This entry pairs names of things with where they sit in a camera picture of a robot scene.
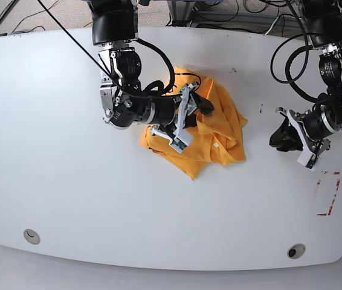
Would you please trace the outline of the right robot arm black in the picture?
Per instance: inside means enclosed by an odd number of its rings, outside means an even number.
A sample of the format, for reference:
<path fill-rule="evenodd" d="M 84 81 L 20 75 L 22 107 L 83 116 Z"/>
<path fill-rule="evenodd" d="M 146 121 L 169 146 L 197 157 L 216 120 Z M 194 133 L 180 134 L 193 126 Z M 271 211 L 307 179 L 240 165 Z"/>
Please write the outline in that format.
<path fill-rule="evenodd" d="M 173 92 L 176 74 L 169 58 L 156 46 L 138 38 L 137 1 L 88 1 L 92 15 L 92 41 L 101 50 L 100 95 L 106 122 L 119 129 L 133 123 L 148 124 L 172 133 L 176 128 L 195 127 L 195 112 L 209 115 L 213 104 L 188 84 L 182 95 Z M 169 82 L 154 80 L 142 87 L 139 76 L 142 63 L 130 42 L 156 52 L 169 70 Z"/>

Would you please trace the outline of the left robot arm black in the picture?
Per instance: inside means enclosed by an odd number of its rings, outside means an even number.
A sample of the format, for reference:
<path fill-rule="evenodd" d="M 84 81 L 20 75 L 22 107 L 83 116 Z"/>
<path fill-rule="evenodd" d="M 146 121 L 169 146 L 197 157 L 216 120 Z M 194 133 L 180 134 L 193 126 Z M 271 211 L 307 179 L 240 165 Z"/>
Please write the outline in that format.
<path fill-rule="evenodd" d="M 286 61 L 285 79 L 302 99 L 313 104 L 310 111 L 296 113 L 294 120 L 300 129 L 286 117 L 272 134 L 269 145 L 278 151 L 302 151 L 306 146 L 320 153 L 326 138 L 342 129 L 342 1 L 291 1 L 286 2 L 297 21 L 305 44 L 296 49 Z M 309 59 L 312 50 L 321 50 L 318 70 L 326 92 L 312 97 L 296 81 L 301 77 L 291 75 L 291 65 L 301 53 Z"/>

